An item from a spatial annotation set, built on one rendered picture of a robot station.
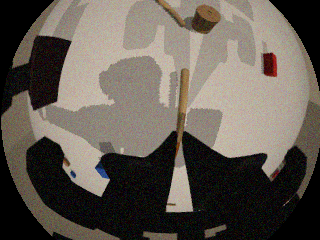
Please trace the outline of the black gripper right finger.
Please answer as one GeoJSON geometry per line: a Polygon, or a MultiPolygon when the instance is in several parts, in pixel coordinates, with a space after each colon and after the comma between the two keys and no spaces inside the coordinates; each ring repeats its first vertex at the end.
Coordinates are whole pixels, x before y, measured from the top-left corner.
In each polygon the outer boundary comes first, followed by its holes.
{"type": "Polygon", "coordinates": [[[203,141],[183,133],[183,156],[187,168],[188,184],[191,189],[193,211],[203,211],[208,200],[215,195],[221,185],[224,185],[229,176],[235,173],[263,168],[268,153],[257,155],[225,157],[211,149],[203,141]]]}

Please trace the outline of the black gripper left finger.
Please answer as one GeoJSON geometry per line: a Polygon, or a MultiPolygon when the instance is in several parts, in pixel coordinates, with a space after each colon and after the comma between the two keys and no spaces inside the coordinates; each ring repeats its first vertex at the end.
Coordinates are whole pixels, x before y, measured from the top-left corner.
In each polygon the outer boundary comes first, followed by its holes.
{"type": "Polygon", "coordinates": [[[147,157],[105,153],[101,156],[101,164],[109,180],[121,179],[149,185],[160,185],[161,201],[168,204],[171,191],[173,167],[175,167],[177,148],[177,132],[169,133],[156,151],[147,157]]]}

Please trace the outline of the brown wooden cylinder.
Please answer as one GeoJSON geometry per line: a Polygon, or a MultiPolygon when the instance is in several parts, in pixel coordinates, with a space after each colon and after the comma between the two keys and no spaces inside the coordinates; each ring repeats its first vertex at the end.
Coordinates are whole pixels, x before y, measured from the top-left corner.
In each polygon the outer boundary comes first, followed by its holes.
{"type": "Polygon", "coordinates": [[[193,17],[192,28],[200,32],[201,35],[212,31],[213,25],[219,24],[221,19],[220,12],[216,8],[208,7],[208,5],[197,5],[195,17],[193,17]]]}

